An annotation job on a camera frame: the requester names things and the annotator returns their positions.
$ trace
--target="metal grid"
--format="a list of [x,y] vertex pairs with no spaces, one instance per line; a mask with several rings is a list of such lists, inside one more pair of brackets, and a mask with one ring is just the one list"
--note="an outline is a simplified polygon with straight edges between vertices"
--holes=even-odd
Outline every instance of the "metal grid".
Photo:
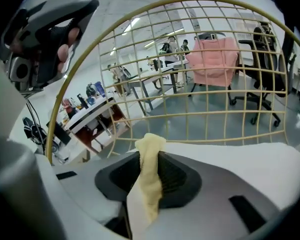
[[[211,3],[213,3],[213,5],[203,5],[204,2],[209,1]],[[171,6],[169,8],[166,8],[167,5],[170,5],[172,3],[176,3],[176,6],[174,8],[171,8]],[[214,8],[214,9],[218,9],[221,13],[221,16],[209,16],[207,13],[207,9],[208,8]],[[199,9],[202,12],[202,16],[197,16],[197,17],[191,17],[190,13],[189,13],[189,9]],[[187,17],[182,17],[182,18],[171,18],[169,15],[169,12],[173,11],[173,10],[184,10]],[[235,11],[239,17],[236,16],[226,16],[225,10],[233,10]],[[252,13],[255,18],[246,18],[242,16],[242,11],[247,11]],[[161,20],[158,22],[153,22],[153,18],[151,17],[151,15],[154,14],[158,14],[158,13],[162,13],[162,14],[166,14],[165,20]],[[264,20],[259,20],[257,19],[257,15],[263,16]],[[130,39],[131,42],[122,46],[117,47],[118,44],[118,38],[123,34],[122,25],[127,25],[132,23],[132,20],[135,17],[139,17],[139,18],[143,18],[143,19],[147,19],[148,20],[148,24],[143,24],[142,26],[139,27],[132,27],[130,29],[129,32],[127,32],[128,35],[130,35]],[[206,19],[208,20],[209,24],[210,24],[210,28],[209,29],[200,29],[200,30],[195,30],[195,25],[194,25],[194,20],[202,20],[202,19]],[[216,29],[212,20],[214,19],[222,19],[222,20],[226,20],[229,29]],[[266,22],[269,24],[269,26],[271,27],[271,30],[273,32],[273,34],[266,34],[264,32],[262,33],[255,33],[253,32],[253,30],[249,30],[248,28],[246,30],[236,30],[233,28],[233,26],[230,23],[230,20],[240,20],[243,21],[244,25],[247,26],[247,21],[249,22],[256,22],[257,24],[260,24],[260,22]],[[244,79],[244,89],[228,89],[228,87],[225,87],[224,89],[220,89],[220,90],[210,90],[208,85],[205,85],[205,90],[204,91],[196,91],[196,92],[187,92],[187,81],[186,81],[186,72],[189,73],[191,71],[197,71],[197,70],[209,70],[212,69],[210,67],[204,67],[204,68],[196,68],[196,69],[186,69],[182,59],[181,59],[181,67],[182,69],[174,71],[175,73],[181,73],[182,74],[182,78],[183,78],[183,82],[185,84],[184,89],[180,89],[178,91],[178,93],[174,93],[174,94],[166,94],[164,91],[164,88],[162,88],[162,94],[157,95],[157,96],[152,96],[152,97],[146,97],[146,94],[143,91],[142,88],[142,79],[146,79],[149,76],[142,76],[142,73],[140,72],[139,68],[139,63],[142,61],[147,61],[148,59],[156,59],[158,62],[160,61],[160,59],[162,60],[162,57],[164,55],[159,55],[159,45],[157,44],[157,40],[161,40],[162,38],[168,38],[170,35],[160,35],[160,36],[156,36],[155,35],[155,31],[154,28],[157,25],[160,24],[170,24],[172,31],[175,32],[175,22],[179,22],[179,21],[190,21],[192,24],[192,28],[193,31],[184,31],[182,33],[174,33],[173,36],[176,37],[176,42],[177,42],[177,46],[180,47],[181,43],[178,42],[178,36],[179,35],[186,35],[186,34],[194,34],[197,38],[197,40],[199,40],[199,34],[204,33],[204,32],[223,32],[226,34],[227,37],[233,37],[235,39],[236,45],[237,45],[237,49],[224,49],[224,48],[219,48],[219,49],[199,49],[199,50],[191,50],[191,47],[189,47],[190,51],[189,52],[200,52],[202,55],[202,52],[206,52],[206,51],[236,51],[238,52],[238,57],[239,57],[239,61],[240,64],[244,65],[244,56],[243,56],[243,52],[250,52],[250,53],[264,53],[264,54],[269,54],[270,56],[270,63],[271,63],[271,69],[262,69],[261,65],[260,65],[260,61],[259,61],[259,56],[257,55],[257,66],[258,67],[238,67],[238,66],[233,66],[233,67],[224,67],[224,76],[225,76],[225,80],[227,80],[227,74],[226,74],[226,70],[241,70],[243,72],[243,79]],[[284,94],[285,95],[285,104],[287,106],[287,84],[288,84],[288,80],[287,80],[287,69],[284,66],[284,71],[278,71],[274,68],[274,62],[272,60],[272,56],[271,55],[276,55],[278,56],[283,56],[283,51],[281,50],[281,44],[279,42],[278,36],[276,35],[275,32],[275,28],[274,26],[278,26],[279,28],[281,28],[285,33],[288,33],[289,35],[292,36],[292,38],[295,40],[295,42],[300,46],[300,41],[296,38],[296,36],[282,23],[280,23],[278,20],[276,20],[275,18],[273,18],[272,16],[268,15],[266,12],[259,10],[258,8],[251,6],[249,4],[240,2],[240,1],[236,1],[236,0],[162,0],[159,2],[155,2],[153,4],[147,5],[143,8],[137,9],[136,11],[126,15],[125,17],[119,19],[116,23],[114,23],[110,28],[108,28],[103,34],[101,34],[95,41],[92,42],[92,44],[88,47],[88,49],[82,54],[82,56],[78,59],[78,61],[75,63],[75,65],[73,66],[73,68],[71,69],[71,72],[68,75],[68,78],[65,80],[60,93],[57,96],[56,99],[56,103],[54,105],[54,109],[51,115],[51,121],[54,121],[56,116],[57,116],[57,112],[58,112],[58,108],[60,106],[61,103],[61,99],[63,98],[63,95],[71,81],[71,79],[73,78],[74,74],[76,73],[77,69],[79,68],[79,66],[81,65],[81,63],[83,62],[83,60],[87,57],[87,55],[95,48],[97,47],[97,56],[98,56],[98,61],[99,61],[99,67],[100,67],[100,72],[101,72],[101,80],[102,80],[102,85],[105,89],[105,95],[106,95],[106,100],[107,103],[108,101],[108,93],[107,91],[114,87],[117,86],[118,88],[121,88],[122,90],[122,98],[123,101],[117,101],[114,104],[124,104],[125,105],[125,109],[127,112],[126,118],[125,119],[120,119],[120,120],[114,120],[112,113],[110,113],[111,115],[111,120],[113,123],[121,123],[121,122],[125,122],[128,125],[132,125],[135,122],[138,121],[146,121],[147,122],[147,132],[150,132],[150,119],[154,119],[154,118],[164,118],[165,119],[165,136],[163,136],[164,138],[167,139],[167,142],[179,142],[179,143],[216,143],[216,142],[223,142],[225,145],[227,144],[227,142],[230,141],[242,141],[242,144],[245,144],[245,140],[248,139],[253,139],[256,138],[257,141],[259,142],[259,138],[260,137],[264,137],[264,136],[269,136],[270,137],[270,141],[272,142],[272,136],[275,134],[284,134],[285,138],[287,139],[286,136],[286,107],[284,108],[284,110],[275,110],[274,107],[274,101],[275,101],[275,94]],[[150,38],[142,38],[142,39],[136,39],[136,31],[141,31],[143,29],[150,29],[151,32],[151,37]],[[255,41],[253,38],[251,38],[252,42],[253,42],[253,46],[254,46],[254,50],[251,49],[242,49],[239,48],[239,40],[236,37],[236,34],[249,34],[251,36],[254,35],[261,35],[263,37],[271,37],[271,38],[275,38],[276,43],[277,43],[277,49],[276,51],[273,51],[270,49],[268,42],[266,43],[266,47],[267,50],[257,50]],[[149,56],[149,57],[138,57],[138,53],[137,53],[137,45],[141,45],[141,44],[147,44],[148,42],[152,42],[154,41],[154,47],[155,47],[155,51],[156,51],[156,55],[154,56]],[[105,44],[107,42],[112,42],[114,44],[115,47],[115,57],[116,57],[116,65],[115,66],[111,66],[110,68],[102,68],[102,64],[103,64],[103,59],[104,57],[106,57],[109,53],[111,53],[113,50],[109,49],[109,50],[105,50],[104,47],[106,46]],[[135,60],[131,60],[128,62],[123,62],[120,63],[119,62],[119,58],[118,58],[118,51],[120,50],[124,50],[126,48],[133,48],[133,53],[134,53],[134,57]],[[183,51],[176,51],[173,53],[170,53],[169,55],[176,55],[176,56],[182,56],[184,55]],[[119,66],[128,66],[128,65],[133,65],[136,64],[136,69],[137,69],[137,76],[138,76],[138,81],[139,81],[139,85],[140,85],[140,89],[141,89],[141,98],[133,98],[133,99],[127,99],[126,95],[125,95],[125,91],[124,91],[124,83],[130,83],[130,82],[135,82],[135,79],[130,79],[127,81],[121,81],[119,83],[113,83],[110,85],[105,85],[105,71],[108,71],[110,69],[114,69],[116,67]],[[249,89],[247,88],[247,78],[246,78],[246,72],[247,71],[258,71],[259,72],[259,78],[260,78],[260,89]],[[266,89],[262,89],[262,72],[272,72],[272,80],[273,80],[273,89],[274,90],[266,90]],[[156,77],[159,76],[159,82],[160,82],[160,86],[163,86],[163,82],[164,79],[163,77],[165,75],[170,74],[171,72],[167,71],[167,72],[162,72],[161,67],[158,67],[158,71],[154,74],[152,74],[152,77]],[[279,74],[281,76],[283,76],[285,78],[285,89],[284,90],[275,90],[275,74]],[[251,109],[247,109],[247,93],[251,92],[251,93],[257,93],[258,95],[260,95],[260,102],[258,104],[258,108],[255,110],[251,110]],[[228,104],[229,104],[229,100],[228,100],[228,93],[237,93],[240,95],[244,95],[244,101],[243,101],[243,105],[240,103],[239,109],[237,110],[229,110],[228,108]],[[268,111],[268,110],[262,110],[262,94],[269,94],[272,95],[272,111]],[[206,97],[206,108],[205,111],[196,111],[196,112],[190,112],[189,111],[189,98],[188,95],[205,95]],[[225,95],[225,109],[224,110],[219,110],[219,111],[213,111],[209,109],[209,96],[212,94],[224,94]],[[182,113],[168,113],[167,110],[167,105],[166,105],[166,99],[170,98],[170,97],[183,97],[185,100],[185,108],[184,108],[184,112]],[[153,100],[153,99],[162,99],[163,100],[163,111],[164,114],[160,114],[160,115],[149,115],[146,114],[145,116],[140,116],[140,117],[135,117],[132,118],[131,114],[130,114],[130,110],[129,110],[129,103],[135,103],[135,102],[141,102],[144,106],[144,108],[146,108],[146,101],[147,100]],[[227,138],[226,136],[226,130],[227,130],[227,122],[228,122],[228,117],[230,114],[233,113],[240,113],[242,114],[242,129],[241,129],[241,136],[240,137],[235,137],[235,138]],[[245,128],[246,128],[246,124],[245,124],[245,117],[247,114],[252,115],[253,113],[258,113],[258,117],[257,117],[257,122],[256,122],[256,134],[255,135],[249,135],[246,136],[245,135]],[[276,130],[272,128],[272,113],[277,113],[279,116],[283,116],[283,130]],[[208,134],[208,127],[209,127],[209,116],[210,115],[224,115],[224,127],[223,127],[223,138],[218,138],[218,139],[207,139],[207,134]],[[260,115],[261,114],[270,114],[270,122],[269,122],[269,132],[268,133],[260,133],[259,132],[259,124],[260,124]],[[204,120],[205,120],[205,138],[203,139],[189,139],[189,126],[188,126],[188,117],[189,116],[203,116]],[[172,117],[180,117],[180,116],[185,116],[185,120],[186,120],[186,138],[182,139],[182,140],[176,140],[176,139],[168,139],[168,135],[169,135],[169,126],[168,126],[168,119],[172,118]],[[51,161],[51,144],[52,144],[52,133],[54,131],[53,129],[54,125],[51,125],[49,127],[49,131],[48,131],[48,141],[47,141],[47,155],[48,158]],[[133,127],[129,128],[129,132],[130,132],[130,137],[128,138],[122,138],[120,136],[117,135],[117,130],[114,127],[114,141],[112,143],[112,147],[111,147],[111,151],[108,154],[108,156],[110,156],[111,154],[116,154],[115,152],[113,152],[114,146],[116,144],[116,140],[122,140],[122,141],[128,141],[130,142],[129,144],[129,148],[131,149],[133,148],[132,143],[134,143],[134,141],[138,140],[137,138],[134,137],[134,132],[133,132]]]

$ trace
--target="chair wheel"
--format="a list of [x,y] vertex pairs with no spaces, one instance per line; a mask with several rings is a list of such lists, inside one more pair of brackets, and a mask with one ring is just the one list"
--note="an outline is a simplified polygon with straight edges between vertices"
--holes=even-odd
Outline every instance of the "chair wheel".
[[230,105],[231,106],[236,105],[236,103],[237,103],[237,100],[235,98],[230,100]]
[[250,123],[252,124],[252,125],[255,125],[256,124],[256,122],[257,122],[257,117],[252,117],[251,118],[251,120],[250,120]]
[[274,127],[278,127],[280,125],[280,121],[278,121],[278,120],[274,121],[273,125],[274,125]]

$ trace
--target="pink chair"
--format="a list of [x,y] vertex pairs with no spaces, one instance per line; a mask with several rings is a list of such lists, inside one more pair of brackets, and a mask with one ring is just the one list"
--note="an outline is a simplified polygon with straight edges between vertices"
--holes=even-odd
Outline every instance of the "pink chair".
[[[230,84],[235,70],[226,67],[235,67],[237,65],[238,47],[235,39],[226,37],[221,39],[196,40],[193,50],[204,49],[231,50],[197,51],[185,56],[192,69],[202,69],[193,71],[194,86],[191,93],[194,91],[196,84],[228,87],[231,90]],[[228,96],[231,103],[232,99],[229,92]]]

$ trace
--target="floor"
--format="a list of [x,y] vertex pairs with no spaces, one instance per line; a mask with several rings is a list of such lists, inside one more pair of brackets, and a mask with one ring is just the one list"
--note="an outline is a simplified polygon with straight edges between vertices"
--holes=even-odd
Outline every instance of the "floor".
[[[254,89],[254,81],[250,78],[246,80],[247,88]],[[189,82],[187,87],[179,88],[178,93],[181,92],[190,92],[193,87],[193,83]],[[235,89],[244,89],[244,77],[242,75],[235,75],[232,80],[231,87]],[[153,84],[146,86],[149,93],[157,92]],[[220,87],[209,86],[209,90],[218,90]],[[205,91],[205,86],[196,86],[195,92]],[[141,89],[137,88],[138,95],[141,97]],[[221,111],[226,109],[226,93],[213,93],[208,96],[208,111]],[[231,96],[234,98],[236,95],[242,95],[240,93],[232,93]],[[127,97],[127,101],[135,99],[134,95]],[[186,99],[188,103],[188,112],[202,112],[207,111],[207,97],[205,94],[192,95],[192,97],[185,96],[173,96],[165,99],[166,103],[166,113],[167,114],[178,114],[186,112]],[[268,99],[272,101],[273,97],[268,96]],[[275,96],[274,100],[274,110],[283,111],[285,98],[280,98]],[[149,116],[155,115],[164,115],[165,108],[163,104],[163,99],[156,99],[152,102],[154,110],[149,110],[149,106],[146,104],[146,108]],[[121,109],[123,112],[128,115],[125,104],[121,104]],[[128,111],[130,118],[142,118],[143,114],[137,102],[128,102]],[[299,98],[294,93],[291,93],[288,96],[288,107],[286,109],[286,134],[288,139],[288,144],[296,147],[300,143],[300,121],[298,119],[298,112],[300,112],[300,103]],[[238,100],[235,106],[228,105],[228,110],[243,110],[244,102]],[[256,110],[256,104],[247,102],[247,110]],[[250,123],[251,118],[254,113],[246,113],[244,120],[244,136],[253,136],[257,134],[257,126]],[[281,118],[281,124],[279,127],[274,127],[273,122],[275,121],[272,117],[271,128],[269,129],[270,123],[270,114],[263,113],[260,116],[258,133],[264,134],[280,131],[284,128],[283,115],[279,114]],[[120,137],[121,138],[142,138],[145,133],[150,132],[156,135],[160,135],[167,140],[186,140],[186,132],[188,131],[188,140],[216,140],[223,139],[224,133],[227,139],[229,138],[240,138],[242,137],[242,126],[243,126],[243,113],[229,113],[227,116],[226,128],[224,127],[225,114],[210,114],[208,118],[206,115],[182,115],[182,116],[171,116],[168,119],[166,118],[151,118],[143,119],[138,121],[133,121],[134,125],[132,126],[132,135],[131,131],[127,130]],[[270,136],[263,136],[257,138],[246,139],[244,141],[245,145],[256,144],[256,143],[271,142]],[[278,133],[272,135],[272,142],[286,142],[285,136],[283,133]],[[233,141],[218,141],[218,142],[209,142],[206,144],[213,145],[232,145],[238,146],[242,145],[242,140],[233,140]],[[106,147],[99,154],[101,158],[104,158],[108,155],[112,144]],[[134,143],[132,142],[130,146],[130,141],[126,140],[116,140],[114,144],[113,151],[122,154],[128,151],[129,147],[134,148]]]

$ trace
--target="gray floor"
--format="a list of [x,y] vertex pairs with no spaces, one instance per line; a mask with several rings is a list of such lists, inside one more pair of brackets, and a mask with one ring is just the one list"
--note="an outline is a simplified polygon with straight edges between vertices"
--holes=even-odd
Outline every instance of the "gray floor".
[[[253,90],[253,80],[247,79],[247,88]],[[187,86],[187,92],[191,90],[193,83],[189,83]],[[233,80],[231,87],[233,90],[244,89],[244,78],[243,76],[236,75]],[[209,86],[209,90],[218,90],[217,86]],[[195,92],[204,91],[205,86],[196,86]],[[226,109],[225,98],[226,93],[209,94],[208,110],[209,111],[221,111]],[[242,93],[233,93],[231,96],[234,98],[236,95],[240,96]],[[272,101],[272,96],[269,95],[268,99]],[[283,111],[285,98],[275,97],[274,110]],[[186,111],[186,99],[188,101],[188,112],[202,112],[207,111],[207,97],[205,94],[197,94],[192,97],[176,96],[167,98],[166,109],[168,114],[184,113]],[[256,104],[252,102],[247,102],[247,110],[256,110]],[[300,143],[300,123],[297,126],[298,118],[297,114],[300,112],[299,98],[294,93],[288,96],[288,107],[286,109],[286,133],[288,138],[288,144],[295,147]],[[228,105],[229,110],[243,110],[244,102],[238,100],[235,106]],[[165,114],[163,103],[156,107],[154,110],[148,113],[151,116],[163,115]],[[253,136],[257,134],[256,125],[251,125],[250,120],[254,116],[254,113],[246,113],[244,122],[244,136]],[[273,122],[275,118],[272,117],[271,132],[282,130],[284,127],[283,114],[279,114],[281,118],[281,124],[279,127],[274,127]],[[185,140],[186,139],[186,120],[188,120],[188,139],[189,140],[199,140],[205,139],[205,129],[206,123],[208,122],[207,128],[207,140],[223,139],[224,138],[224,114],[214,114],[209,115],[208,120],[205,115],[188,115],[186,116],[173,116],[167,119],[168,129],[166,129],[166,119],[165,118],[152,118],[149,119],[149,129],[150,132],[156,135],[160,135],[167,140]],[[270,114],[263,113],[260,116],[259,121],[259,134],[269,133],[269,122]],[[242,137],[242,125],[243,125],[243,114],[242,113],[232,113],[227,116],[226,125],[226,138],[238,138]],[[147,121],[142,120],[136,123],[133,127],[133,138],[142,138],[145,133],[148,132]],[[126,131],[123,138],[130,138],[130,131]],[[259,143],[270,142],[269,136],[264,136],[259,138]],[[286,142],[283,133],[278,133],[272,135],[272,142]],[[129,147],[129,141],[117,140],[113,151],[117,153],[125,153]],[[257,139],[247,139],[244,141],[245,145],[256,144]],[[209,144],[214,145],[224,145],[223,141],[213,142]],[[242,145],[242,140],[227,141],[227,145]],[[105,157],[111,148],[111,145],[106,147],[101,153],[101,157]]]

